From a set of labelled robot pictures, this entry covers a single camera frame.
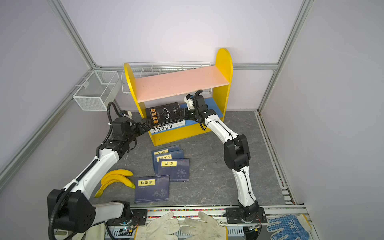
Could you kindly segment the white work glove centre right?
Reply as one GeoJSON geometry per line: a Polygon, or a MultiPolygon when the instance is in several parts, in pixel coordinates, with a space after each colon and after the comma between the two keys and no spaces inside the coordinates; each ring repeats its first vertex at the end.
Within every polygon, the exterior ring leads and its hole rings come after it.
{"type": "Polygon", "coordinates": [[[213,217],[198,212],[199,220],[185,218],[184,225],[180,227],[181,232],[190,235],[187,240],[227,240],[227,227],[220,226],[213,217]]]}

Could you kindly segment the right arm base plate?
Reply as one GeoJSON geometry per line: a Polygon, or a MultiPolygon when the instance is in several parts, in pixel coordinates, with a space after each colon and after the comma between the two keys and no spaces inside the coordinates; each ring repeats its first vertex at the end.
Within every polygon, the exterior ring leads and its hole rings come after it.
{"type": "Polygon", "coordinates": [[[264,208],[259,207],[256,213],[250,217],[247,217],[242,212],[241,208],[226,208],[224,217],[228,224],[264,224],[267,223],[266,213],[264,208]]]}

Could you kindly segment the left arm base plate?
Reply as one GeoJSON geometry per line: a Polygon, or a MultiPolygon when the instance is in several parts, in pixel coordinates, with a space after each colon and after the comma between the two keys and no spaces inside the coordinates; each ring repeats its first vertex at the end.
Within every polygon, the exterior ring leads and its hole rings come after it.
{"type": "Polygon", "coordinates": [[[146,220],[148,218],[148,210],[147,209],[131,209],[131,214],[128,218],[120,217],[118,219],[108,220],[109,226],[118,226],[118,227],[126,227],[126,226],[143,226],[146,224],[146,220]]]}

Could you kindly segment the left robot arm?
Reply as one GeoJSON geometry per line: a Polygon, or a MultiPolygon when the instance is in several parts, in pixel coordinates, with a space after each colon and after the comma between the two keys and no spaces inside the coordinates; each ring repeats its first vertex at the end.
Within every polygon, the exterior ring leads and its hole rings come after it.
{"type": "Polygon", "coordinates": [[[107,111],[109,131],[96,148],[93,160],[70,183],[60,190],[52,190],[47,197],[50,240],[56,238],[55,230],[69,231],[70,235],[67,238],[71,239],[76,234],[85,233],[91,227],[112,219],[132,219],[129,202],[112,201],[92,205],[90,198],[107,171],[125,153],[131,151],[130,144],[150,131],[150,120],[141,119],[135,122],[129,112],[118,111],[113,102],[110,102],[107,108],[114,108],[117,118],[113,120],[111,112],[107,111]]]}

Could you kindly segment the black book orange title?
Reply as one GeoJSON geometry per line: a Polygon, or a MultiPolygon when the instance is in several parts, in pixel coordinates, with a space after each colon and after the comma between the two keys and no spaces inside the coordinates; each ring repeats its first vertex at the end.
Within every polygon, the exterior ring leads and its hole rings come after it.
{"type": "Polygon", "coordinates": [[[177,102],[146,108],[146,117],[150,120],[152,127],[174,124],[184,120],[180,105],[177,102]]]}

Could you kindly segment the blue dotted knit glove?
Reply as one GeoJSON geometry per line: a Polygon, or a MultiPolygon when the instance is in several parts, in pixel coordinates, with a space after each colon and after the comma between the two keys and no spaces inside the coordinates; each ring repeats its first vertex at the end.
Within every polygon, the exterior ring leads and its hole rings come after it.
{"type": "Polygon", "coordinates": [[[285,215],[267,219],[271,240],[312,240],[312,227],[304,215],[285,215]]]}

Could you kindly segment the white work glove centre left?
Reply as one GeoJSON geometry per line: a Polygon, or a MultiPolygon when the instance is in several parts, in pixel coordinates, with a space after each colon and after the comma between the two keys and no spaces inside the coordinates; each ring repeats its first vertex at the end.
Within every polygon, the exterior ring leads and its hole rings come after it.
{"type": "Polygon", "coordinates": [[[135,232],[135,240],[178,240],[174,234],[180,230],[178,219],[174,213],[169,212],[148,225],[138,227],[135,232]]]}

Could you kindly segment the yellow banana bunch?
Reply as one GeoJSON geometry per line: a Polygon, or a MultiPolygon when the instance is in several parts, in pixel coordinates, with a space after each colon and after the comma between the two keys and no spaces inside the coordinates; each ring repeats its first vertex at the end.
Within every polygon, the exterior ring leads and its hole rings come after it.
{"type": "Polygon", "coordinates": [[[103,195],[104,190],[114,184],[114,183],[123,183],[125,186],[135,189],[136,185],[128,179],[128,177],[132,177],[134,174],[129,170],[113,170],[105,174],[101,179],[101,187],[95,194],[95,198],[99,198],[103,195]]]}

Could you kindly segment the white work glove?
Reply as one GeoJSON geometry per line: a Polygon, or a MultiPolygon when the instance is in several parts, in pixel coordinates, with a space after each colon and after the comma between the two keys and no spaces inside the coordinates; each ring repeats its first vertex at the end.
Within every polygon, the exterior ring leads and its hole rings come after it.
{"type": "Polygon", "coordinates": [[[199,220],[185,218],[184,225],[180,227],[181,232],[190,235],[187,240],[227,240],[227,227],[220,226],[213,217],[198,212],[199,220]]]}
{"type": "Polygon", "coordinates": [[[180,230],[178,219],[174,213],[169,212],[148,225],[138,227],[135,232],[135,240],[178,240],[174,234],[180,230]]]}

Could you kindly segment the navy book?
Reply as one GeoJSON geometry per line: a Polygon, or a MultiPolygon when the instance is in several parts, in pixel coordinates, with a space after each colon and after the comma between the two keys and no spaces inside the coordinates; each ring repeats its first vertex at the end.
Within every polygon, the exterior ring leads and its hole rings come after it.
{"type": "Polygon", "coordinates": [[[184,158],[183,150],[153,154],[154,171],[155,173],[158,172],[160,160],[173,160],[173,159],[183,159],[183,158],[184,158]]]}
{"type": "Polygon", "coordinates": [[[181,148],[180,148],[179,145],[174,145],[174,146],[170,146],[170,147],[167,147],[167,148],[163,148],[163,149],[159,149],[159,150],[154,150],[154,151],[152,151],[153,162],[157,161],[155,155],[170,153],[170,152],[174,152],[174,151],[179,151],[180,149],[181,148]]]}
{"type": "Polygon", "coordinates": [[[135,204],[169,200],[170,176],[139,177],[135,185],[135,204]]]}
{"type": "Polygon", "coordinates": [[[189,170],[189,159],[161,159],[157,176],[169,176],[170,182],[188,182],[189,170]]]}

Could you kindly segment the yellow shelf with pink and blue boards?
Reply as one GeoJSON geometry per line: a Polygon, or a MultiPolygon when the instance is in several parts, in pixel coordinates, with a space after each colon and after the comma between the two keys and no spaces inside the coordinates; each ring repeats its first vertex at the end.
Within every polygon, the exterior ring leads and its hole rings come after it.
{"type": "MultiPolygon", "coordinates": [[[[227,110],[233,79],[233,60],[230,52],[219,49],[213,66],[136,79],[130,64],[124,64],[124,71],[130,92],[142,118],[146,117],[145,103],[164,98],[183,96],[198,90],[212,89],[213,100],[224,115],[227,110]]],[[[200,124],[185,125],[158,134],[150,134],[154,146],[197,136],[203,131],[200,124]]]]}

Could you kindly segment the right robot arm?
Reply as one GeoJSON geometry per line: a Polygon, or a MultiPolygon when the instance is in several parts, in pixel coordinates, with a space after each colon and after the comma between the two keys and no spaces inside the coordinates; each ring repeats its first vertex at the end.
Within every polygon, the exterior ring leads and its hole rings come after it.
{"type": "Polygon", "coordinates": [[[232,171],[237,190],[239,213],[237,217],[246,222],[262,222],[263,208],[254,195],[250,180],[250,149],[245,135],[232,131],[217,113],[208,107],[201,91],[184,98],[187,104],[185,119],[200,124],[203,131],[211,130],[224,145],[224,161],[232,171]]]}

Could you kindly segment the white mesh box basket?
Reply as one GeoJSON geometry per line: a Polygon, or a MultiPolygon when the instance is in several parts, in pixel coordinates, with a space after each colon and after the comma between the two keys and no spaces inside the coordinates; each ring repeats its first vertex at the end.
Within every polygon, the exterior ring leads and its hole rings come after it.
{"type": "Polygon", "coordinates": [[[92,71],[74,93],[73,99],[83,111],[104,112],[121,87],[117,71],[92,71]]]}

